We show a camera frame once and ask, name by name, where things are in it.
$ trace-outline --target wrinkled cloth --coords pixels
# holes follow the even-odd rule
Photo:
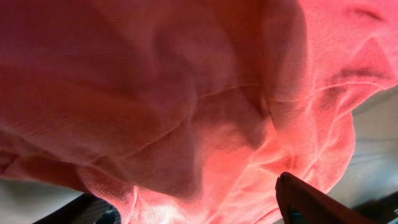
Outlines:
[[[393,0],[0,5],[0,177],[123,223],[276,221],[277,177],[329,191],[351,111],[397,85]]]

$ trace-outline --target red mesh fabric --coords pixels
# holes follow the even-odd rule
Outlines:
[[[322,192],[351,110],[397,84],[393,0],[1,1],[0,176],[88,190],[123,223],[272,223]]]

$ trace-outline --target gray surface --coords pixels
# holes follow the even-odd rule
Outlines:
[[[81,194],[49,184],[0,180],[0,224],[31,224]]]

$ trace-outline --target pink fabric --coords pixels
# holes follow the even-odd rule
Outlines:
[[[0,174],[123,223],[272,223],[284,171],[330,190],[351,110],[397,84],[394,0],[0,7]]]

